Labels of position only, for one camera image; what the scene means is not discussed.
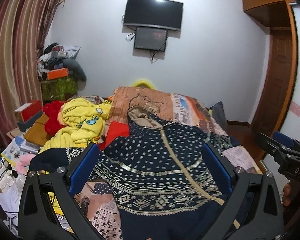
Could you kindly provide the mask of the right hand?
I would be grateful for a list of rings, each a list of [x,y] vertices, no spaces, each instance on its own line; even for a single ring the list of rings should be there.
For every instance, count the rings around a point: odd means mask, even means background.
[[[288,207],[292,201],[292,186],[290,183],[287,183],[283,187],[283,196],[282,196],[282,204],[285,207]]]

